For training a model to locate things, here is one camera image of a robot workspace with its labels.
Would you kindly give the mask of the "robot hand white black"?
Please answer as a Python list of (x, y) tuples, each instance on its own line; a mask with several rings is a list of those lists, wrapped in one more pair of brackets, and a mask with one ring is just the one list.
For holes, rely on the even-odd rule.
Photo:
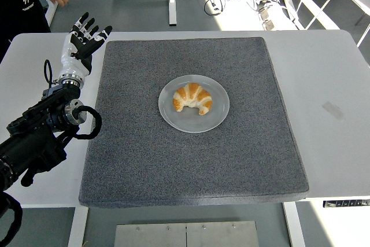
[(103, 46), (112, 32), (112, 26), (100, 31), (94, 23), (95, 19), (89, 18), (89, 13), (86, 12), (72, 26), (62, 48), (61, 76), (85, 78), (91, 73), (93, 53)]

